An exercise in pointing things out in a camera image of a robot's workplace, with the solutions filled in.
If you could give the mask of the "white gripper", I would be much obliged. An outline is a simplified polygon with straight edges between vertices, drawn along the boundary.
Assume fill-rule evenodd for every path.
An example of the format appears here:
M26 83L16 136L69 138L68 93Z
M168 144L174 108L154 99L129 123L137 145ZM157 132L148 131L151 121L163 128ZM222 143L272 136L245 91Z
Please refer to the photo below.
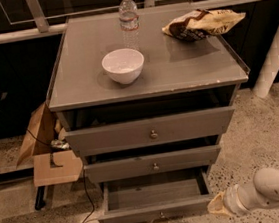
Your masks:
M249 214L249 210L241 203L238 194L238 185L227 188L223 192L217 193L207 206L210 214L220 216L243 216Z

